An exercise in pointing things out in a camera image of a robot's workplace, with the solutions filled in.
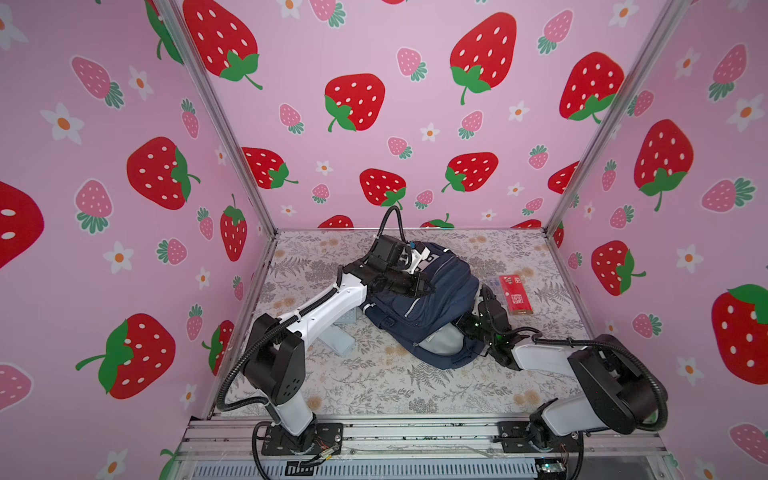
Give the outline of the navy blue student backpack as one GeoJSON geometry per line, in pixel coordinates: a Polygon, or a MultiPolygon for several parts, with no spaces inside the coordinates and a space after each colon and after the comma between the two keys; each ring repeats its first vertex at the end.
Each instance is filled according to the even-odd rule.
{"type": "Polygon", "coordinates": [[[455,323],[470,315],[480,291],[480,281],[467,262],[434,242],[430,255],[416,268],[432,291],[419,298],[385,291],[368,297],[364,315],[389,333],[401,346],[423,362],[442,369],[458,369],[477,358],[484,348],[455,323]]]}

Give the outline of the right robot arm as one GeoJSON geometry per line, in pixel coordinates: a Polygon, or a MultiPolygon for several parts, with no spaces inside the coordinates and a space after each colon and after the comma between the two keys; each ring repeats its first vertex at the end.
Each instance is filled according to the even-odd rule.
{"type": "Polygon", "coordinates": [[[668,393],[650,369],[616,337],[592,340],[546,337],[531,326],[513,328],[506,310],[483,285],[472,310],[454,322],[485,354],[515,371],[540,371],[574,378],[580,392],[544,403],[530,415],[524,438],[539,451],[574,434],[629,435],[659,432],[668,422],[668,393]]]}

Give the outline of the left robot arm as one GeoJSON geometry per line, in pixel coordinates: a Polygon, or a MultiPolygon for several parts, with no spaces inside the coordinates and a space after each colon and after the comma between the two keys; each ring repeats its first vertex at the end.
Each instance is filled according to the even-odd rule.
{"type": "Polygon", "coordinates": [[[215,408],[230,412],[259,404],[290,436],[308,435],[316,416],[301,392],[307,348],[371,296],[418,299],[432,293],[434,287],[417,270],[429,256],[424,244],[406,240],[401,210],[388,208],[372,246],[362,258],[338,267],[330,286],[288,313],[277,318],[264,314],[253,322],[254,338],[222,380],[215,408]]]}

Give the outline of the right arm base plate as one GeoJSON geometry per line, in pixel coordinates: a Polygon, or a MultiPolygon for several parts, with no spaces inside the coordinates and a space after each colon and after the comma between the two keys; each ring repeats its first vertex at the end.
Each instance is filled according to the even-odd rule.
{"type": "Polygon", "coordinates": [[[556,436],[544,424],[523,421],[499,422],[492,441],[505,453],[577,453],[581,445],[577,433],[556,436]]]}

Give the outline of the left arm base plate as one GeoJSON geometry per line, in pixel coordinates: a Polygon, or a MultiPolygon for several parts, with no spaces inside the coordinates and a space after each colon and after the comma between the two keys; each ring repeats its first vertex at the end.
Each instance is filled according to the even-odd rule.
{"type": "Polygon", "coordinates": [[[260,454],[266,456],[336,454],[343,443],[343,423],[312,422],[298,436],[282,426],[270,426],[264,434],[260,454]]]}

